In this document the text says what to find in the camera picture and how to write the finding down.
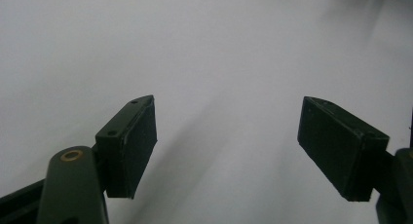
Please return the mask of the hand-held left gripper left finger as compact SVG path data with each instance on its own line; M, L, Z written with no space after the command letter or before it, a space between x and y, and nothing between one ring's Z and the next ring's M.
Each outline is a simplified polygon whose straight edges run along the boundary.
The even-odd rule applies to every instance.
M134 197L157 142L153 95L129 101L95 136L109 198Z

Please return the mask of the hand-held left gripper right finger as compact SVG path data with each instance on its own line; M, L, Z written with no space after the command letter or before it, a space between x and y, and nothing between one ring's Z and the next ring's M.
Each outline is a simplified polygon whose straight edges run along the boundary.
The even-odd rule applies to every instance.
M339 194L367 202L390 138L333 102L303 98L297 140Z

